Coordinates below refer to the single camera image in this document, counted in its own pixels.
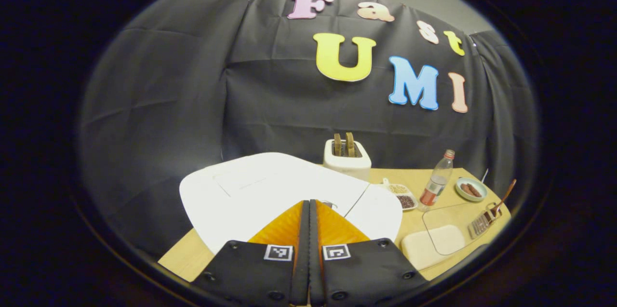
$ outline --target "letter m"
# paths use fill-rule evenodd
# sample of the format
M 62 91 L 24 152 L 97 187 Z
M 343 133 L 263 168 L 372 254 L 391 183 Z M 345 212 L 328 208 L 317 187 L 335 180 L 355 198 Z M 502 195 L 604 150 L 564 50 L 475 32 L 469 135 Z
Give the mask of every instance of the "letter m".
M 397 105 L 405 105 L 409 100 L 412 105 L 416 105 L 422 94 L 420 107 L 432 111 L 438 109 L 437 69 L 425 65 L 420 70 L 420 75 L 416 77 L 414 69 L 404 57 L 391 56 L 389 60 L 394 65 L 394 91 L 388 96 L 388 100 Z

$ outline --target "black curtain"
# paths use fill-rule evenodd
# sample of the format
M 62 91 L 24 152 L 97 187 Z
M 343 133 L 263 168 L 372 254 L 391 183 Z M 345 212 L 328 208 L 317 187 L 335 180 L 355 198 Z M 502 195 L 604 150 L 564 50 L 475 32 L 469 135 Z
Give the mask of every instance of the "black curtain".
M 394 22 L 357 15 L 379 2 Z M 315 19 L 287 19 L 293 0 L 159 0 L 110 44 L 80 117 L 83 179 L 101 215 L 158 258 L 191 224 L 178 193 L 187 174 L 223 160 L 277 151 L 322 161 L 325 140 L 352 131 L 373 167 L 430 169 L 446 149 L 505 193 L 531 184 L 537 154 L 533 93 L 495 32 L 467 36 L 426 13 L 384 0 L 335 0 Z M 416 22 L 432 25 L 434 45 Z M 461 39 L 456 54 L 444 31 Z M 353 83 L 320 74 L 315 33 L 345 37 L 341 65 L 357 64 L 353 37 L 376 41 L 370 75 Z M 439 72 L 435 111 L 388 101 L 390 56 L 418 74 Z M 449 72 L 465 77 L 469 111 L 455 112 Z

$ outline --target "coffee beans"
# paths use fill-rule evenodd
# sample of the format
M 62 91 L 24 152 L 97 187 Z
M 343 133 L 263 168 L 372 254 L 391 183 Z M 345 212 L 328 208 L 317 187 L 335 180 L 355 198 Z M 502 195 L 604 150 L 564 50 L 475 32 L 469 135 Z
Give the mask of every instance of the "coffee beans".
M 403 206 L 403 208 L 411 208 L 415 206 L 414 200 L 412 200 L 412 198 L 407 195 L 397 195 L 397 198 L 399 198 L 399 201 L 401 202 L 401 206 Z

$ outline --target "table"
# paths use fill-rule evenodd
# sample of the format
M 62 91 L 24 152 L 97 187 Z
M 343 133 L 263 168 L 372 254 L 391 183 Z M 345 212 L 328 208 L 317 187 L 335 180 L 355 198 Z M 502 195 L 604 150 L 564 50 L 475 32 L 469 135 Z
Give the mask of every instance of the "table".
M 369 182 L 380 184 L 384 178 L 388 178 L 391 184 L 403 184 L 408 187 L 416 199 L 419 200 L 426 182 L 430 179 L 431 173 L 431 169 L 371 169 Z M 448 184 L 445 186 L 445 190 L 440 195 L 438 202 L 433 208 L 454 206 L 456 204 L 469 202 L 458 195 L 454 189 L 454 184 L 459 177 L 478 180 L 463 168 L 453 169 L 452 177 L 450 177 Z M 500 201 L 500 198 L 492 190 L 489 188 L 487 188 L 487 190 L 488 195 L 483 201 L 477 203 L 471 202 L 476 207 L 474 211 L 477 211 L 477 214 L 484 211 L 487 204 Z M 510 211 L 505 205 L 503 205 L 500 210 L 503 213 L 501 218 L 479 239 L 450 255 L 446 260 L 441 261 L 437 265 L 420 270 L 419 273 L 427 280 L 434 279 L 459 263 L 471 252 L 476 250 L 478 246 L 492 241 L 511 218 Z M 399 228 L 399 234 L 394 241 L 398 247 L 400 247 L 401 240 L 406 235 L 426 230 L 422 221 L 422 214 L 423 213 L 419 210 L 403 212 L 401 228 Z M 214 254 L 207 248 L 203 241 L 201 241 L 195 229 L 192 229 L 159 259 L 159 264 L 180 278 L 187 281 L 194 281 L 208 263 L 210 263 L 212 258 L 214 258 Z

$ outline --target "peach letter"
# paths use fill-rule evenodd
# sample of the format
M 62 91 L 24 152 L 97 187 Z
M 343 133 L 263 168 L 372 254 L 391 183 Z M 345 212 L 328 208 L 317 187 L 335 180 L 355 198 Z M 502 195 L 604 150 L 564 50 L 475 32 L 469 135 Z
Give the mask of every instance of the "peach letter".
M 420 28 L 419 31 L 422 37 L 431 43 L 439 43 L 439 39 L 437 38 L 437 35 L 435 35 L 435 29 L 432 26 L 423 21 L 417 21 L 416 24 L 418 24 L 418 28 Z
M 394 21 L 394 17 L 390 15 L 388 7 L 377 2 L 360 2 L 358 4 L 358 15 L 364 19 L 379 19 L 384 22 Z
M 454 102 L 452 109 L 459 113 L 467 113 L 467 105 L 465 104 L 465 78 L 458 73 L 449 72 L 448 77 L 452 79 L 452 88 L 454 92 Z
M 313 13 L 311 8 L 315 8 L 315 12 L 321 12 L 326 7 L 326 2 L 335 0 L 295 0 L 294 11 L 287 15 L 289 19 L 313 19 L 317 17 L 317 13 Z
M 358 63 L 354 67 L 341 66 L 339 50 L 345 37 L 336 33 L 315 33 L 317 41 L 316 63 L 324 76 L 343 81 L 358 81 L 368 77 L 373 66 L 373 47 L 377 45 L 372 39 L 353 37 L 351 41 L 358 46 Z

